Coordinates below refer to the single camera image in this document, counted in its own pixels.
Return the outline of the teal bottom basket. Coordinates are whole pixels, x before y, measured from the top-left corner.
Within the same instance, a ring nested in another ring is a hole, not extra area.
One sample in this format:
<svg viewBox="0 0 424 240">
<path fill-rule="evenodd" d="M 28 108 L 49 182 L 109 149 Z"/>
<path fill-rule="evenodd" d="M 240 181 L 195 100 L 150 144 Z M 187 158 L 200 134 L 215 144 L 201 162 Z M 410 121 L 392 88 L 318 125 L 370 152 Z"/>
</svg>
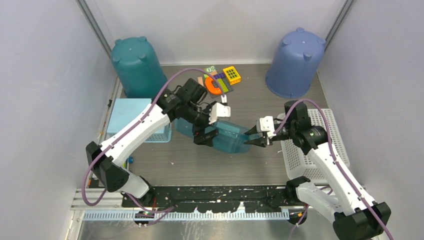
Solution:
<svg viewBox="0 0 424 240">
<path fill-rule="evenodd" d="M 229 121 L 217 121 L 214 125 L 205 128 L 205 133 L 218 130 L 218 135 L 213 138 L 213 148 L 229 154 L 246 153 L 251 145 L 244 144 L 251 140 L 253 135 L 245 135 L 247 128 Z"/>
</svg>

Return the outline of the white plastic basket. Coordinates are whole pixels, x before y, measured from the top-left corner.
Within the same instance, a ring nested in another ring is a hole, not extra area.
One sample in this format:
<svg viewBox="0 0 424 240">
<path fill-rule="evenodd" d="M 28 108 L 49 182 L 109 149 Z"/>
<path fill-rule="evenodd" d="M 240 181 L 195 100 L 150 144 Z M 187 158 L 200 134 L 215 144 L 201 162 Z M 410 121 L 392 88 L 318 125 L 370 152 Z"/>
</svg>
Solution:
<svg viewBox="0 0 424 240">
<path fill-rule="evenodd" d="M 333 111 L 329 108 L 323 108 L 326 120 L 329 126 L 329 132 L 332 139 L 333 149 L 341 157 L 347 167 L 350 167 L 350 160 L 347 155 L 342 137 L 340 135 Z M 291 180 L 300 176 L 305 176 L 316 185 L 326 185 L 323 174 L 318 167 L 303 154 L 302 150 L 294 145 L 291 139 L 280 142 L 283 160 L 285 164 L 287 177 Z"/>
</svg>

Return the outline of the teal plastic bucket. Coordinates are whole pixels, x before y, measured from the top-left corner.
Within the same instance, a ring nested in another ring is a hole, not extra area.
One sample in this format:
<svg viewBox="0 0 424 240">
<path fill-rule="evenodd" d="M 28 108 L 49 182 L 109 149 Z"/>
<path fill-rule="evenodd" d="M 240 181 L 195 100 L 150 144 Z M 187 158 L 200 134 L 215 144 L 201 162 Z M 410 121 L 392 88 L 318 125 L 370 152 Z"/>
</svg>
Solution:
<svg viewBox="0 0 424 240">
<path fill-rule="evenodd" d="M 110 58 L 127 98 L 154 98 L 167 82 L 146 36 L 115 40 Z"/>
</svg>

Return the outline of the blue plastic bucket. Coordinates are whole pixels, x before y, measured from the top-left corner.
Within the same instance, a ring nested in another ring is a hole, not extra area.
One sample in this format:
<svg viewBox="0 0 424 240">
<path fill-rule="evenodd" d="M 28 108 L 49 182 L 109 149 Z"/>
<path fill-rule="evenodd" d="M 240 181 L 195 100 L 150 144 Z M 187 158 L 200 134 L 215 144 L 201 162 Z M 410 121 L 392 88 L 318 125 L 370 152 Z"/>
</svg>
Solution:
<svg viewBox="0 0 424 240">
<path fill-rule="evenodd" d="M 302 27 L 286 34 L 265 75 L 268 89 L 287 99 L 304 96 L 324 57 L 326 43 L 325 39 Z"/>
</svg>

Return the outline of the light blue basket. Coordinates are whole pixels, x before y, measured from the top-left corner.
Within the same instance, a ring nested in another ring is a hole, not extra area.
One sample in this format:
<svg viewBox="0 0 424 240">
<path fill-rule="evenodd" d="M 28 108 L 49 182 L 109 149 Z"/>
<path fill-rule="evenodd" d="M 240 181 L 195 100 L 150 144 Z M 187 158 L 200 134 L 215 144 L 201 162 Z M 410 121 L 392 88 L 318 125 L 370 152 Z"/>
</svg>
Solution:
<svg viewBox="0 0 424 240">
<path fill-rule="evenodd" d="M 115 100 L 113 110 L 106 130 L 106 140 L 113 137 L 133 119 L 142 113 L 151 103 L 149 98 L 118 98 Z M 146 143 L 168 143 L 172 136 L 172 124 L 160 128 L 145 140 Z"/>
</svg>

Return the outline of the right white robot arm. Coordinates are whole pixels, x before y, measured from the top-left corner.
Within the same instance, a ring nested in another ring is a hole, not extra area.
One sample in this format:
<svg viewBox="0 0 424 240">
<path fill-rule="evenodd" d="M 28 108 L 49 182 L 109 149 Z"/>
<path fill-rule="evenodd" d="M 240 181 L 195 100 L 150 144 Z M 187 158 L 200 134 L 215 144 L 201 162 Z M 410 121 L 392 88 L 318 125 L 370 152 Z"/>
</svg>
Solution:
<svg viewBox="0 0 424 240">
<path fill-rule="evenodd" d="M 323 110 L 314 101 L 303 98 L 286 102 L 284 111 L 283 119 L 259 118 L 245 134 L 261 136 L 246 144 L 265 148 L 275 141 L 291 140 L 318 167 L 335 193 L 332 197 L 306 176 L 299 176 L 286 183 L 287 202 L 313 207 L 332 224 L 340 240 L 368 240 L 381 234 L 392 240 L 387 227 L 390 207 L 385 202 L 376 202 L 345 165 L 332 143 Z"/>
</svg>

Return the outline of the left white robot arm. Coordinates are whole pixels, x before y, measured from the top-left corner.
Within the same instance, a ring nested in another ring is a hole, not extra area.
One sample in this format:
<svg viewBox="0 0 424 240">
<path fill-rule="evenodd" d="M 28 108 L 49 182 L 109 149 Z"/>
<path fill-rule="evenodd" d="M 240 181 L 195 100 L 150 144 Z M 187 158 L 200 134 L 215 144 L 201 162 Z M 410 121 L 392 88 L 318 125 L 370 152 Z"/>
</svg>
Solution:
<svg viewBox="0 0 424 240">
<path fill-rule="evenodd" d="M 154 199 L 150 185 L 123 164 L 153 133 L 175 119 L 182 118 L 202 130 L 219 117 L 231 114 L 226 96 L 221 97 L 221 102 L 214 101 L 206 109 L 201 109 L 199 102 L 206 93 L 207 89 L 192 78 L 179 89 L 164 88 L 118 133 L 100 144 L 92 141 L 85 147 L 88 170 L 94 173 L 106 191 L 128 193 L 141 207 L 148 207 Z"/>
</svg>

